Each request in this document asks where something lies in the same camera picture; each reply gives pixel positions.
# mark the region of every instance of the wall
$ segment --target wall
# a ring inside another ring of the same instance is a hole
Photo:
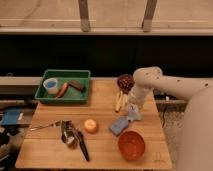
[[[211,76],[213,37],[0,35],[0,75],[89,69],[118,76],[157,65],[167,75]]]

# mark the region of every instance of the orange bowl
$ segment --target orange bowl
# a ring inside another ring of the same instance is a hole
[[[125,159],[137,160],[145,151],[145,142],[137,132],[126,131],[119,137],[118,147]]]

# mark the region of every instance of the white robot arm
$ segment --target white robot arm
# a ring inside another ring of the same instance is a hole
[[[140,68],[129,101],[143,104],[153,88],[188,101],[177,171],[213,169],[213,80],[164,76],[158,67]]]

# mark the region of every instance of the black handle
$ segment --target black handle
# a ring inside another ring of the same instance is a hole
[[[84,142],[83,134],[81,132],[78,132],[78,135],[80,137],[79,143],[80,143],[81,151],[84,154],[85,159],[87,161],[90,161],[89,154],[88,154],[88,151],[87,151],[87,147],[86,147],[85,142]]]

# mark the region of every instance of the green tray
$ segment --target green tray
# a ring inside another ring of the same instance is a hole
[[[55,98],[47,93],[43,87],[43,82],[48,78],[56,78],[58,80],[59,88],[71,80],[76,80],[85,86],[85,91],[80,92],[75,88],[69,86],[66,93],[61,98]],[[90,88],[90,71],[88,70],[46,70],[40,85],[36,91],[35,99],[41,103],[49,105],[57,104],[72,104],[72,103],[86,103]]]

